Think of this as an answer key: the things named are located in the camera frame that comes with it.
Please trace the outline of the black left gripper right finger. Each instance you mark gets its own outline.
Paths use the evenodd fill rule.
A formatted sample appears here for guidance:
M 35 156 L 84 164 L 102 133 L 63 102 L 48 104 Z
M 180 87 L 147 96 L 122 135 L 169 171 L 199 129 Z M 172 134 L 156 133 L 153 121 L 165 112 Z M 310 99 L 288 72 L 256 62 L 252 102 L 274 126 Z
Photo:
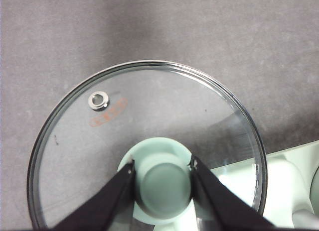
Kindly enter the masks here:
M 191 157 L 190 167 L 191 194 L 200 231 L 277 229 L 224 186 L 198 157 Z

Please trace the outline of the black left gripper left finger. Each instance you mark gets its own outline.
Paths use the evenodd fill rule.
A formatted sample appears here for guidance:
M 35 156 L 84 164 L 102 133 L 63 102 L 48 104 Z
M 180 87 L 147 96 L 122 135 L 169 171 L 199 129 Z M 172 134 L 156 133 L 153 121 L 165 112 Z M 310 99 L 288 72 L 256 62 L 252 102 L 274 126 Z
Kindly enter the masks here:
M 52 230 L 131 230 L 135 174 L 134 161 L 130 160 L 96 195 L 64 218 Z

